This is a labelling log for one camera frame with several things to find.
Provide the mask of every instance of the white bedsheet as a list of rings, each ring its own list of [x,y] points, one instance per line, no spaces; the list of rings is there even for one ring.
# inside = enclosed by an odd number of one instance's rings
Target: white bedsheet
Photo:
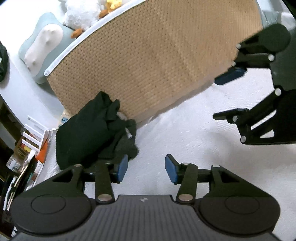
[[[281,206],[274,234],[281,240],[296,238],[296,145],[248,146],[240,143],[235,125],[216,121],[212,114],[237,107],[252,108],[273,91],[270,71],[249,70],[243,78],[224,86],[213,85],[197,96],[161,114],[138,130],[138,156],[129,162],[119,194],[172,194],[173,185],[165,171],[165,155],[179,162],[191,162],[209,169],[219,164],[271,194]],[[39,182],[56,174],[55,139]],[[198,184],[197,197],[208,192],[207,184]],[[94,197],[94,185],[86,187]]]

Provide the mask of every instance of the ribbed black surface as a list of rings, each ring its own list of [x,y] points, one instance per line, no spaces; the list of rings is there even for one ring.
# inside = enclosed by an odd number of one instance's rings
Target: ribbed black surface
[[[90,219],[72,232],[54,237],[33,237],[20,233],[13,240],[276,241],[278,239],[271,234],[252,238],[237,238],[220,234],[206,226],[192,207],[176,204],[169,195],[122,195],[111,205],[98,206]]]

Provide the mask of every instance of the white plush toy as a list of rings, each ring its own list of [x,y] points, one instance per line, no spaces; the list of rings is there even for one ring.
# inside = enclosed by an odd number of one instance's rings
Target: white plush toy
[[[67,12],[64,25],[76,29],[87,30],[98,21],[101,12],[98,0],[59,0],[65,4]]]

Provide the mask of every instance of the white pillow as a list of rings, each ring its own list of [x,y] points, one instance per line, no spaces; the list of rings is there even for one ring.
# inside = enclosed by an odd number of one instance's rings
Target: white pillow
[[[59,0],[65,3],[67,12],[64,25],[72,28],[87,30],[98,21],[101,12],[98,0]]]
[[[73,30],[63,26],[51,12],[38,20],[34,32],[20,47],[19,57],[36,83],[46,82],[44,71],[74,39]]]

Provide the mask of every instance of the white fabric trim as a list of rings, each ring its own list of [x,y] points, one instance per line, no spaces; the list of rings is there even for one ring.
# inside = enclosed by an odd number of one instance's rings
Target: white fabric trim
[[[51,65],[45,70],[44,75],[49,76],[50,73],[58,66],[58,64],[83,40],[90,36],[93,32],[104,26],[106,23],[110,22],[117,16],[123,14],[127,10],[139,5],[146,0],[132,0],[118,9],[115,9],[113,12],[109,13],[104,18],[100,19],[95,25],[87,29],[83,34],[81,34],[75,41],[73,41],[60,55],[51,63]]]

